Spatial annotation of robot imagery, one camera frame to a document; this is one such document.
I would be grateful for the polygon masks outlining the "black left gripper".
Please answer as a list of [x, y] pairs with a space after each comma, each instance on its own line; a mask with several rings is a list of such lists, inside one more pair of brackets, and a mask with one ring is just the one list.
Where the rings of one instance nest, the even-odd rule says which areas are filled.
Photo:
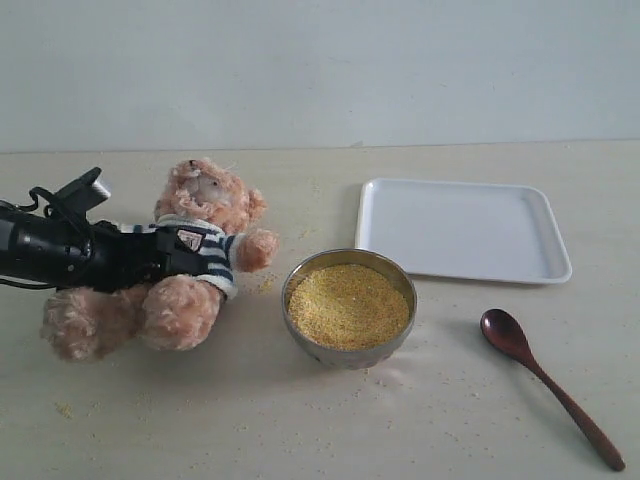
[[156, 225], [154, 233], [125, 233], [106, 221], [75, 226], [2, 208], [1, 283], [111, 293], [178, 274], [231, 277], [231, 238], [223, 230]]

